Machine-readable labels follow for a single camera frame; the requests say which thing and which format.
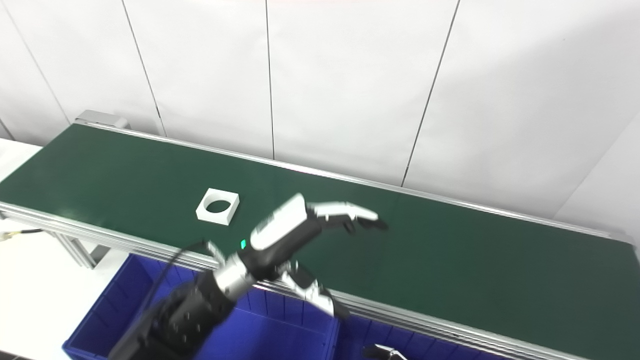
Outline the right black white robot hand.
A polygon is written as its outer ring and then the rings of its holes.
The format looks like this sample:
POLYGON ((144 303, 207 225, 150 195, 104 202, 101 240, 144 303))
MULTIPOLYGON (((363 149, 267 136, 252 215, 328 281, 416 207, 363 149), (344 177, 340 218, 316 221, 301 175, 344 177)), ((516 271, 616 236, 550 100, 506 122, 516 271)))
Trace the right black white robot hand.
POLYGON ((361 356, 368 360, 407 360, 407 357, 393 347, 369 344, 362 348, 361 356))

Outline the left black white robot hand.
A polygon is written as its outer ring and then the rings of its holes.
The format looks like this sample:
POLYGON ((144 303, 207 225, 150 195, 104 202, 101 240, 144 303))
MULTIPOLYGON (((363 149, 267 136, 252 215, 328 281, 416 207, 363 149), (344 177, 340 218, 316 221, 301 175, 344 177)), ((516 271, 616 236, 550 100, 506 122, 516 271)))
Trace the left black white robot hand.
POLYGON ((355 224, 366 229, 388 228, 377 212, 368 208, 350 202, 307 202, 298 193, 252 230, 238 257, 254 280, 279 280, 329 316, 347 319, 349 310, 306 267, 291 258, 323 230, 341 227, 353 234, 355 224))

